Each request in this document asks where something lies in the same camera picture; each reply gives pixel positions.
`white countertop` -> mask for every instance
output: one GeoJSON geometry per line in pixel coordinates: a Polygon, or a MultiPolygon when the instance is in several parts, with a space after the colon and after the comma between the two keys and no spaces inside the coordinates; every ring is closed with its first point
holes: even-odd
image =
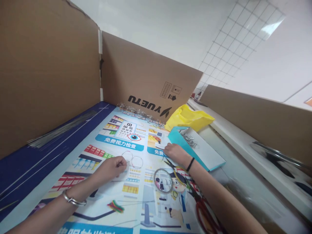
{"type": "Polygon", "coordinates": [[[244,131],[230,123],[208,107],[202,106],[189,99],[188,105],[196,111],[204,111],[215,118],[211,124],[241,156],[248,161],[267,181],[270,182],[293,206],[307,219],[312,221],[312,199],[302,192],[297,185],[287,178],[270,161],[257,153],[250,144],[256,141],[244,131]]]}

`printed poster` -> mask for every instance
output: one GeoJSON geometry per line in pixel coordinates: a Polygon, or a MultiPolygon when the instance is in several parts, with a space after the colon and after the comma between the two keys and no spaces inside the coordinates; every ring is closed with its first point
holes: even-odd
{"type": "Polygon", "coordinates": [[[77,155],[63,176],[42,198],[31,214],[38,211],[63,190],[85,180],[103,161],[123,156],[127,169],[111,182],[94,191],[87,205],[79,207],[59,230],[61,234],[110,233],[200,233],[196,218],[196,202],[186,180],[195,188],[191,177],[181,169],[165,163],[163,148],[169,132],[155,123],[116,108],[100,124],[102,130],[85,150],[77,155]],[[173,189],[168,194],[157,187],[162,181],[154,174],[166,170],[172,178],[173,189]],[[124,208],[122,213],[108,204],[115,201],[124,208]]]}

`cardboard panel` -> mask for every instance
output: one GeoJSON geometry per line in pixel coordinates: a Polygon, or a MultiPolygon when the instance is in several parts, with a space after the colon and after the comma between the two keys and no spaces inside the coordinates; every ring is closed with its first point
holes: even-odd
{"type": "Polygon", "coordinates": [[[100,101],[98,26],[70,4],[0,3],[0,158],[100,101]]]}
{"type": "Polygon", "coordinates": [[[201,71],[106,32],[102,35],[104,101],[125,103],[162,122],[187,102],[201,71]]]}
{"type": "Polygon", "coordinates": [[[312,111],[212,85],[201,102],[259,142],[312,166],[312,111]]]}

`metal wire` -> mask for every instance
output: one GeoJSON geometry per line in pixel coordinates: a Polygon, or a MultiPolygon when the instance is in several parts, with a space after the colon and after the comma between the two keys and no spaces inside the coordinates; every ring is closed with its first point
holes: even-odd
{"type": "Polygon", "coordinates": [[[137,110],[134,107],[126,106],[124,103],[118,104],[117,107],[119,107],[121,110],[129,112],[129,114],[127,114],[127,113],[125,113],[125,114],[131,115],[131,116],[136,117],[138,119],[147,120],[147,122],[149,122],[149,123],[155,123],[156,125],[159,126],[159,128],[164,128],[164,126],[165,126],[165,124],[162,123],[160,120],[153,120],[153,116],[146,114],[141,109],[137,110]]]}
{"type": "Polygon", "coordinates": [[[194,138],[186,135],[185,133],[181,133],[181,136],[184,138],[184,140],[189,144],[189,146],[194,149],[197,146],[197,142],[194,141],[194,138]]]}

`bundle of metal wire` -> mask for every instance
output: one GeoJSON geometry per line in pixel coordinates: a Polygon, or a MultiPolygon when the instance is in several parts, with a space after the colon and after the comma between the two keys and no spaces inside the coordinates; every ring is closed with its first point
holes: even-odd
{"type": "Polygon", "coordinates": [[[197,146],[197,143],[194,141],[194,138],[186,135],[185,133],[181,133],[181,136],[184,138],[184,140],[189,144],[191,148],[195,148],[197,146]]]}
{"type": "Polygon", "coordinates": [[[47,144],[48,142],[50,142],[51,140],[59,137],[60,135],[62,135],[63,133],[65,133],[66,131],[78,126],[79,124],[85,122],[86,120],[88,120],[90,117],[94,116],[97,112],[96,111],[90,111],[80,117],[78,117],[77,119],[69,122],[68,124],[60,127],[60,128],[57,128],[47,134],[44,134],[40,137],[37,137],[36,139],[32,139],[30,141],[28,141],[28,145],[30,147],[33,147],[33,148],[41,148],[43,147],[45,144],[47,144]]]}

